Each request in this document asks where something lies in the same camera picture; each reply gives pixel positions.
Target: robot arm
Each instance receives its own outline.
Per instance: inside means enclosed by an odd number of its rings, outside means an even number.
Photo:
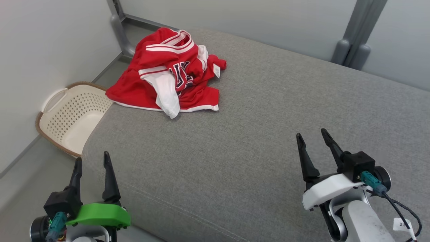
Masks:
[[[333,241],[394,241],[388,230],[371,208],[368,194],[372,187],[391,188],[387,171],[375,166],[375,160],[364,152],[343,152],[326,129],[321,130],[337,165],[337,172],[320,176],[314,167],[300,133],[296,135],[303,180],[306,190],[303,207],[313,211],[319,207]]]
[[[121,206],[120,191],[107,151],[103,201],[83,205],[80,201],[82,160],[75,161],[70,184],[61,192],[53,192],[46,201],[46,216],[36,218],[30,228],[32,242],[94,242],[92,237],[105,236],[106,242],[117,242],[117,230],[131,224],[130,214]]]

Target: black cable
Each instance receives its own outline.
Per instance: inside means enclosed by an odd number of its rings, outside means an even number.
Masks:
[[[391,206],[393,206],[393,208],[396,210],[396,212],[399,214],[400,218],[403,220],[403,222],[405,223],[405,226],[407,229],[411,229],[409,227],[409,224],[406,222],[405,217],[403,216],[403,214],[400,212],[400,210],[398,209],[398,207],[393,203],[393,201],[391,200],[391,198],[387,195],[386,192],[382,192],[382,195],[385,197],[386,200],[388,200],[391,204]]]
[[[400,218],[403,220],[403,222],[405,223],[405,226],[406,226],[406,228],[407,229],[411,229],[410,227],[409,227],[409,224],[406,222],[406,219],[405,219],[405,217],[403,216],[403,214],[400,212],[400,210],[398,209],[398,207],[394,204],[394,202],[393,202],[393,200],[387,195],[387,193],[386,192],[382,192],[382,195],[384,196],[384,198],[386,199],[386,200],[388,200],[389,201],[389,203],[393,206],[393,208],[396,210],[396,212],[399,214],[399,216],[400,216]]]
[[[402,207],[402,208],[406,209],[407,211],[409,211],[409,213],[411,213],[411,215],[412,215],[412,216],[414,216],[414,218],[416,218],[416,219],[417,219],[417,222],[418,222],[418,230],[417,230],[417,232],[415,233],[415,237],[418,237],[418,235],[420,235],[421,230],[422,230],[422,228],[423,228],[423,225],[422,225],[421,220],[420,220],[420,218],[418,217],[418,215],[417,215],[416,213],[414,213],[410,208],[408,208],[408,207],[406,207],[405,205],[403,205],[402,203],[400,203],[399,201],[396,201],[396,200],[394,200],[394,199],[391,199],[391,201],[393,201],[393,203],[396,203],[396,204],[398,204],[400,207]],[[411,241],[412,241],[412,238],[409,238],[406,242],[411,242]]]

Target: laundry basket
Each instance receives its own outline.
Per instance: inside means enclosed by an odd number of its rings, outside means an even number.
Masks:
[[[105,92],[99,85],[77,82],[53,93],[36,118],[37,131],[67,154],[80,156],[89,135],[112,105]]]

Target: green plastic part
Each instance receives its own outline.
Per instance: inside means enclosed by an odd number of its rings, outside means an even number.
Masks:
[[[67,221],[66,225],[75,223],[122,228],[131,225],[131,217],[124,208],[118,205],[90,203],[82,205],[76,219]]]

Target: gray sofa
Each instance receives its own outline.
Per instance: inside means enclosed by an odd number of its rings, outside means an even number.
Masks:
[[[324,127],[343,150],[364,151],[386,168],[391,197],[426,227],[429,92],[230,34],[190,33],[227,60],[221,78],[209,83],[220,90],[219,111],[171,120],[113,104],[83,150],[98,191],[102,154],[110,152],[135,226],[168,241],[329,241],[319,209],[305,211],[301,203],[295,138],[302,134],[321,174],[335,172]],[[381,198],[370,202],[392,231],[394,209]],[[430,241],[425,227],[419,238]]]

